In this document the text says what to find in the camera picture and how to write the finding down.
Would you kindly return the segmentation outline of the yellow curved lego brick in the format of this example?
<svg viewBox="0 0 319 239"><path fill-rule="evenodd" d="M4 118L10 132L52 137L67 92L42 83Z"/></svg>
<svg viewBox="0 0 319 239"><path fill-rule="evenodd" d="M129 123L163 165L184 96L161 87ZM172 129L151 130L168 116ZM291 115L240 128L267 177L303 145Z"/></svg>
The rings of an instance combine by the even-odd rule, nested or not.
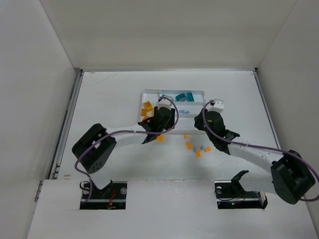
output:
<svg viewBox="0 0 319 239"><path fill-rule="evenodd" d="M147 110L147 112L150 112L153 110L153 106L151 105L151 103L149 101L144 102L144 107Z"/></svg>

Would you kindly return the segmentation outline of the orange curved lego piece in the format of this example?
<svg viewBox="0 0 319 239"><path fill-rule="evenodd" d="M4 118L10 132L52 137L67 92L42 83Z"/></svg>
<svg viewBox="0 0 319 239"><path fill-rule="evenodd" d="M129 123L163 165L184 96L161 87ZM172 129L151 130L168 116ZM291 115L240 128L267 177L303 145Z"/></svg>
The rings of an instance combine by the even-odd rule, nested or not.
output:
<svg viewBox="0 0 319 239"><path fill-rule="evenodd" d="M200 157L200 156L201 156L201 150L198 149L198 150L195 152L195 155L196 155L197 157Z"/></svg>

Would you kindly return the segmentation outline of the orange arch lego piece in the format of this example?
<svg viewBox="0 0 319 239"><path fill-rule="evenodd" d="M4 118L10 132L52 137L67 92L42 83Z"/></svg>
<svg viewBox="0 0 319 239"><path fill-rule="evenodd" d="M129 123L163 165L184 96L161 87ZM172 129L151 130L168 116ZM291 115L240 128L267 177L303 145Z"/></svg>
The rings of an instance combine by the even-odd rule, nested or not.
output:
<svg viewBox="0 0 319 239"><path fill-rule="evenodd" d="M163 141L163 134L160 134L160 135L157 137L157 141Z"/></svg>

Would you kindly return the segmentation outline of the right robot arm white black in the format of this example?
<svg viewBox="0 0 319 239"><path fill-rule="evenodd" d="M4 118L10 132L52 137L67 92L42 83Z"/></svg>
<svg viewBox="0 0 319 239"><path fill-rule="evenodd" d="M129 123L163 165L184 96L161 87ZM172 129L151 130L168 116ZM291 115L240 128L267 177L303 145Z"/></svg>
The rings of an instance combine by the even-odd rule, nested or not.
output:
<svg viewBox="0 0 319 239"><path fill-rule="evenodd" d="M204 131L215 148L228 155L242 158L267 172L257 176L242 170L231 179L232 190L261 191L278 195L289 204L303 200L305 193L315 185L319 176L293 150L252 145L240 134L226 129L220 113L202 109L194 118L196 129Z"/></svg>

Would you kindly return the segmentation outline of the small orange square lego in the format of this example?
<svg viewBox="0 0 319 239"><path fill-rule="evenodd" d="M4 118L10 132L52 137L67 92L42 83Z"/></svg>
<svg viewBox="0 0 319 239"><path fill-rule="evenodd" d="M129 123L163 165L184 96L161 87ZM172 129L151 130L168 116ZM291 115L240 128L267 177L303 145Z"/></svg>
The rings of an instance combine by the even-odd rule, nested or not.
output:
<svg viewBox="0 0 319 239"><path fill-rule="evenodd" d="M141 109L141 116L147 116L148 112L147 109Z"/></svg>

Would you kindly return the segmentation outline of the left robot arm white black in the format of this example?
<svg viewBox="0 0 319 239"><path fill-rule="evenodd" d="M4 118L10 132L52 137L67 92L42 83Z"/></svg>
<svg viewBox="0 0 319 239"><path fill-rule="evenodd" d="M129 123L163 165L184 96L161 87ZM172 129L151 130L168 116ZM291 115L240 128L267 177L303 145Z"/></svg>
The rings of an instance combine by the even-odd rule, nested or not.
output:
<svg viewBox="0 0 319 239"><path fill-rule="evenodd" d="M72 153L89 177L90 191L97 189L102 197L113 187L107 176L106 162L112 152L120 147L150 143L163 132L175 126L175 109L161 107L154 115L130 127L107 130L96 123L73 145Z"/></svg>

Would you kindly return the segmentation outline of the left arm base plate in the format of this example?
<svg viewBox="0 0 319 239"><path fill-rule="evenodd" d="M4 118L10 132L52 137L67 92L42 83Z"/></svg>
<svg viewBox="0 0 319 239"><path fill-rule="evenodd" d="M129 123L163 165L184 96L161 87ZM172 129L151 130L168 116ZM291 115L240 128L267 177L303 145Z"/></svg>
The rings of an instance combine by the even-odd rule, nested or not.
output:
<svg viewBox="0 0 319 239"><path fill-rule="evenodd" d="M106 189L102 191L93 185L90 190L88 181L80 182L82 190L80 209L81 210L125 210L127 197L127 182L112 182Z"/></svg>

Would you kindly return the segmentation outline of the teal round printed lego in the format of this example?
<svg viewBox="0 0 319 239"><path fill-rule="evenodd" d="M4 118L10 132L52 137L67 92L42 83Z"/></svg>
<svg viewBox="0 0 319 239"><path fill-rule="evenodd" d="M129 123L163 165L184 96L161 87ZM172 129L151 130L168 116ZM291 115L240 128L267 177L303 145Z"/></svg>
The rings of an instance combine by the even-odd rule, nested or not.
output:
<svg viewBox="0 0 319 239"><path fill-rule="evenodd" d="M176 100L177 102L187 101L187 95L186 95L185 93L181 93L181 94L179 94L179 95L177 95L177 96L175 97L175 100Z"/></svg>

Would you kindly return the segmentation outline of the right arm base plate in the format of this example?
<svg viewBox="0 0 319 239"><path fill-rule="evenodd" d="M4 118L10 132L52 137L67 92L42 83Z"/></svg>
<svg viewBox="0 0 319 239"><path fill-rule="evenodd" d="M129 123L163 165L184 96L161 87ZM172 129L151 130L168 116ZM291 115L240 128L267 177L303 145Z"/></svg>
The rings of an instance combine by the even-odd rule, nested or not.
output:
<svg viewBox="0 0 319 239"><path fill-rule="evenodd" d="M265 193L245 191L231 181L215 181L214 194L218 209L265 209L268 199Z"/></svg>

